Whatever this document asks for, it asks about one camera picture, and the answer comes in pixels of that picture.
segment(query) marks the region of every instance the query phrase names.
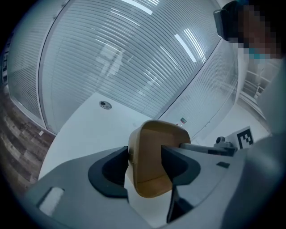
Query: person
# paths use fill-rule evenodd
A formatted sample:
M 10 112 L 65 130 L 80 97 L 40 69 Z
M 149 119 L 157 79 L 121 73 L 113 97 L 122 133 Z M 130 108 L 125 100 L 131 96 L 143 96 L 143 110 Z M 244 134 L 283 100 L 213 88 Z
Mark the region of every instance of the person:
M 217 11 L 219 14 L 214 12 L 218 35 L 243 44 L 243 48 L 249 49 L 250 58 L 282 59 L 285 56 L 282 10 L 283 6 L 277 3 L 232 1 Z

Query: wooden floor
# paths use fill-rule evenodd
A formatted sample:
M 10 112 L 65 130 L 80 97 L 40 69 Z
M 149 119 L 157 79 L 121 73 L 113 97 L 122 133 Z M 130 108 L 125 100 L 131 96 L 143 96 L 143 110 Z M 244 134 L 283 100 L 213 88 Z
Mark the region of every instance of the wooden floor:
M 0 89 L 0 169 L 18 194 L 38 180 L 42 163 L 55 136 L 28 119 Z

